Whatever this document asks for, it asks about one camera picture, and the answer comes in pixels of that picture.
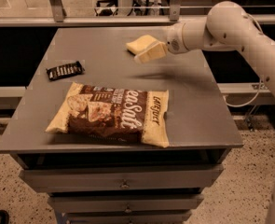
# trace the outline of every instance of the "sponge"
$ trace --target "sponge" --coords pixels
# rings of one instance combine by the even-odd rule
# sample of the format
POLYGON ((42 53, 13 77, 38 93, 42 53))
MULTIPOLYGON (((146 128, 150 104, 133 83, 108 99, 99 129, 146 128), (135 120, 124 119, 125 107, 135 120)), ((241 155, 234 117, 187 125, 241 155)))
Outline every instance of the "sponge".
POLYGON ((166 44, 151 35, 143 35, 126 45, 127 49, 135 54, 134 60, 137 63, 147 63, 151 60, 162 58, 167 54, 166 44))

